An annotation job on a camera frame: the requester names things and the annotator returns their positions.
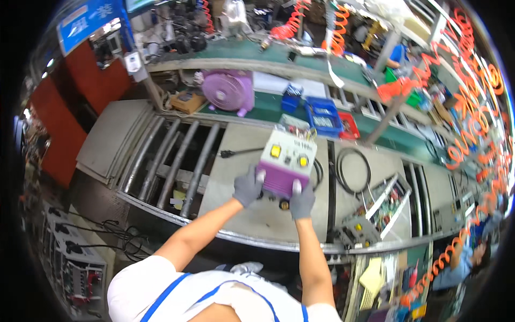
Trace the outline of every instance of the blue plastic crate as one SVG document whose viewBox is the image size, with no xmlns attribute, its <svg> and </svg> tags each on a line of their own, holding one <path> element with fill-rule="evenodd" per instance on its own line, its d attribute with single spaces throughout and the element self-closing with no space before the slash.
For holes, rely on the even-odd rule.
<svg viewBox="0 0 515 322">
<path fill-rule="evenodd" d="M 306 109 L 308 122 L 311 127 L 316 128 L 318 135 L 338 138 L 340 132 L 344 131 L 344 126 L 332 99 L 308 96 L 305 99 L 304 108 Z M 333 127 L 315 125 L 314 116 L 328 117 Z"/>
<path fill-rule="evenodd" d="M 281 101 L 281 108 L 288 113 L 293 113 L 299 106 L 300 100 L 300 96 L 284 95 Z"/>
</svg>

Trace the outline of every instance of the green plastic crate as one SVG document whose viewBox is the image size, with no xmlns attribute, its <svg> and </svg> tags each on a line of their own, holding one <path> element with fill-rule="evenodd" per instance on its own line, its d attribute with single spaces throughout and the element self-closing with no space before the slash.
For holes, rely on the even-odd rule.
<svg viewBox="0 0 515 322">
<path fill-rule="evenodd" d="M 387 67 L 385 72 L 385 82 L 392 83 L 396 80 L 397 77 L 393 73 L 393 70 L 390 67 Z M 409 98 L 406 100 L 406 104 L 416 108 L 420 101 L 422 101 L 422 99 L 420 98 L 419 94 L 417 94 L 417 92 L 413 90 Z"/>
</svg>

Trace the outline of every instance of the hand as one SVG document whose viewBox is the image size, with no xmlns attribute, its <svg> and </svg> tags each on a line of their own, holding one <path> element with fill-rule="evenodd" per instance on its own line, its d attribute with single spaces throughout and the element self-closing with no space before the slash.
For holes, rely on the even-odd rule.
<svg viewBox="0 0 515 322">
<path fill-rule="evenodd" d="M 295 179 L 293 181 L 293 194 L 289 202 L 293 220 L 310 218 L 311 209 L 313 208 L 314 204 L 315 193 L 313 192 L 311 183 L 308 183 L 308 185 L 304 187 L 304 190 L 302 190 L 300 181 Z"/>
<path fill-rule="evenodd" d="M 236 200 L 247 208 L 250 204 L 259 198 L 263 182 L 265 182 L 265 171 L 261 171 L 256 175 L 256 166 L 251 165 L 247 174 L 234 179 L 234 194 Z"/>
</svg>

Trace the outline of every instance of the purple fan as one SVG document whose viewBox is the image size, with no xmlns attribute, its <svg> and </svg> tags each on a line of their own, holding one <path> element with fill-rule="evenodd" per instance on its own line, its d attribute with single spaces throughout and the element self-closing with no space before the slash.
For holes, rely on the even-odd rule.
<svg viewBox="0 0 515 322">
<path fill-rule="evenodd" d="M 237 70 L 203 71 L 202 91 L 215 107 L 225 111 L 238 110 L 240 117 L 254 107 L 252 74 Z"/>
</svg>

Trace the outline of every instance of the purple casing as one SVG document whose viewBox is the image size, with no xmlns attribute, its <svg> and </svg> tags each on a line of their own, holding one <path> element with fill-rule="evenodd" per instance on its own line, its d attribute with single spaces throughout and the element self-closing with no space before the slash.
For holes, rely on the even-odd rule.
<svg viewBox="0 0 515 322">
<path fill-rule="evenodd" d="M 299 179 L 303 189 L 310 181 L 309 176 L 301 175 L 263 160 L 257 164 L 256 173 L 261 170 L 266 171 L 263 189 L 288 199 L 291 198 L 293 180 Z"/>
</svg>

